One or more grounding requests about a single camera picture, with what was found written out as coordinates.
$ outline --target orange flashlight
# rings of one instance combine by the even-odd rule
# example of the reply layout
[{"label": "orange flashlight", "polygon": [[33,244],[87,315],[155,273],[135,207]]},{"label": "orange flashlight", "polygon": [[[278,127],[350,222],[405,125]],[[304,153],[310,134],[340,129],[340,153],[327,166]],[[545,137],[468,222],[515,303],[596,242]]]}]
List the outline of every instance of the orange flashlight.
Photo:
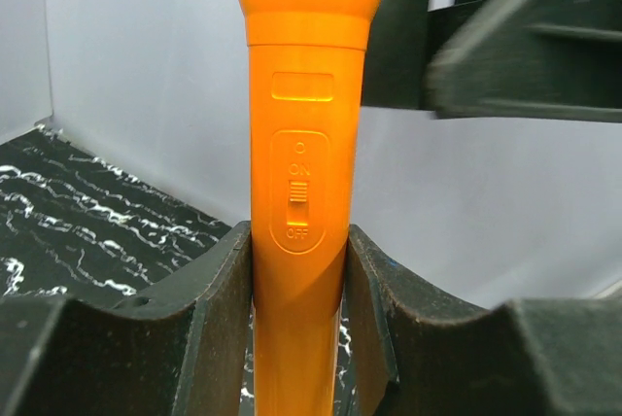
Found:
[{"label": "orange flashlight", "polygon": [[332,414],[363,60],[380,0],[239,0],[250,65],[255,406]]}]

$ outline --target white wall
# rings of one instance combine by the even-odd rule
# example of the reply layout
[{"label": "white wall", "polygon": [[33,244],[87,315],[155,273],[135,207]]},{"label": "white wall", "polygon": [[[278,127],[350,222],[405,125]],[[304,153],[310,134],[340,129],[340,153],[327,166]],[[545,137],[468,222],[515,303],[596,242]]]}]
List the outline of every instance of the white wall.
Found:
[{"label": "white wall", "polygon": [[[450,0],[434,0],[444,6]],[[248,217],[237,0],[47,0],[54,114],[109,160],[230,223]],[[484,305],[622,275],[622,129],[363,109],[353,221]]]},{"label": "white wall", "polygon": [[0,0],[0,143],[51,114],[44,0]]}]

